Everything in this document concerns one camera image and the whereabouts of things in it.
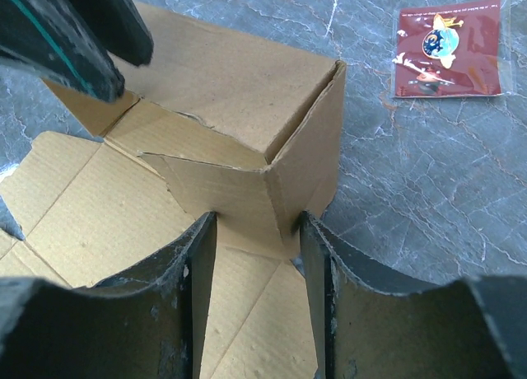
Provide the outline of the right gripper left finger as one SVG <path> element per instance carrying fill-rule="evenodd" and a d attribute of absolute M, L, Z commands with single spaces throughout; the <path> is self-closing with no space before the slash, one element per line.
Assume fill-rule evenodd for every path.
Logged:
<path fill-rule="evenodd" d="M 208 212 L 90 288 L 2 278 L 2 377 L 199 377 L 216 251 Z"/>

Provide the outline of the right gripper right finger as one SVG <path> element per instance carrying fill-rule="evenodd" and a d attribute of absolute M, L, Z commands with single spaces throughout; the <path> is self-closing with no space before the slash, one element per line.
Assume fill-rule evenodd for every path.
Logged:
<path fill-rule="evenodd" d="M 318 378 L 523 378 L 526 279 L 444 285 L 390 268 L 300 215 Z"/>

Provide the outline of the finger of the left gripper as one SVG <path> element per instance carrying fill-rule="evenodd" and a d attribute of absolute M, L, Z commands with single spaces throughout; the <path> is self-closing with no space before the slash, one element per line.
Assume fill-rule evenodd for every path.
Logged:
<path fill-rule="evenodd" d="M 1 64 L 107 103 L 124 93 L 124 77 L 69 0 L 1 0 Z"/>
<path fill-rule="evenodd" d="M 110 53 L 136 67 L 147 66 L 153 38 L 133 0 L 68 0 Z"/>

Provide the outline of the brown cardboard box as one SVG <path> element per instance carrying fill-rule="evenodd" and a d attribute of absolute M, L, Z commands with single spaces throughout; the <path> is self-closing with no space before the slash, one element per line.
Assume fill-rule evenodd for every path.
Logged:
<path fill-rule="evenodd" d="M 107 105 L 51 84 L 99 142 L 43 132 L 1 195 L 23 239 L 1 280 L 90 288 L 217 216 L 197 378 L 311 378 L 316 356 L 295 222 L 338 178 L 346 66 L 147 4 L 148 68 Z"/>

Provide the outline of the red sachet packet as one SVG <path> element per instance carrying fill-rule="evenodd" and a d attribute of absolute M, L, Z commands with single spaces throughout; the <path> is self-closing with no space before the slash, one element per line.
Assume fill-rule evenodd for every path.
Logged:
<path fill-rule="evenodd" d="M 395 98 L 515 93 L 509 0 L 399 9 L 392 63 Z"/>

